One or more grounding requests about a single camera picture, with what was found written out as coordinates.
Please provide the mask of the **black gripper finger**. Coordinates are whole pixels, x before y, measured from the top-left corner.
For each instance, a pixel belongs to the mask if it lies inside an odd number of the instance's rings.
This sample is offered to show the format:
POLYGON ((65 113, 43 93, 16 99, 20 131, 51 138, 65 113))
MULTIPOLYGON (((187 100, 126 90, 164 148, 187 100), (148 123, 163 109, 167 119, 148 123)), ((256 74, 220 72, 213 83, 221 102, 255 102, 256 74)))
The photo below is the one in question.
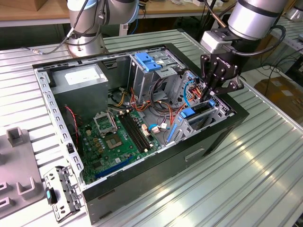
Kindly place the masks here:
POLYGON ((227 94, 233 91, 241 90, 244 88, 243 82, 240 80, 238 76, 227 80, 214 80, 213 83, 209 86, 209 95, 221 95, 227 94))
POLYGON ((204 82, 204 89, 202 92, 202 99, 207 100, 207 97, 210 92, 210 86, 213 80, 213 65, 211 63, 211 58, 209 55, 201 55, 201 76, 202 81, 204 82))

